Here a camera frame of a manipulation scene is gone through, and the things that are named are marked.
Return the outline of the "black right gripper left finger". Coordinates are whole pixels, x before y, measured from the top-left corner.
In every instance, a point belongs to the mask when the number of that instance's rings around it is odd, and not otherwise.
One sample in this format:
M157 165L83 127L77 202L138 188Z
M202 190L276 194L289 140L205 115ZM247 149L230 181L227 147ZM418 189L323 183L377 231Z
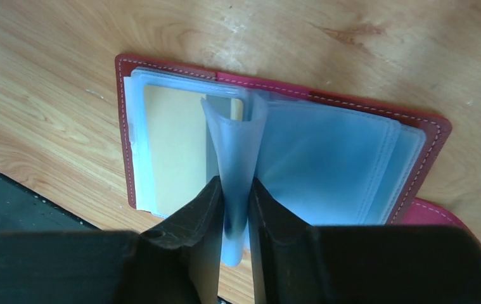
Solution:
M217 303L223 221L213 177L142 233L0 233L0 303Z

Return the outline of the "red leather card holder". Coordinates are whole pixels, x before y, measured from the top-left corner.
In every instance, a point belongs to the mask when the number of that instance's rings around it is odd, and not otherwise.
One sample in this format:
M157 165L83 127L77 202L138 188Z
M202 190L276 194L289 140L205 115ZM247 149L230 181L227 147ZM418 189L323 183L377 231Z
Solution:
M243 101L243 118L233 120L201 100L217 156L215 176L224 183L227 265L241 259L253 178L312 225L463 227L451 212L416 197L452 131L440 115L134 54L117 55L115 72L127 197L137 210L151 169L144 87Z

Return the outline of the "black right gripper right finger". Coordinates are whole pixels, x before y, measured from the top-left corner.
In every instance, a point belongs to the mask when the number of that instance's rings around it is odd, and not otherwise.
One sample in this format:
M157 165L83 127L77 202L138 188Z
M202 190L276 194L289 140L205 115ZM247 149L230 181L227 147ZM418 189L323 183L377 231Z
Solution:
M313 226L259 180L248 205L256 303L481 303L481 245L464 228Z

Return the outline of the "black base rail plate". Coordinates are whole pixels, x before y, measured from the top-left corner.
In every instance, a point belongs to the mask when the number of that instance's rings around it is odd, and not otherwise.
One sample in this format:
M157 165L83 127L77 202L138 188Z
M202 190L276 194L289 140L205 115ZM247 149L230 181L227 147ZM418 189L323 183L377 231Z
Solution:
M96 226L0 173L0 232L86 231Z

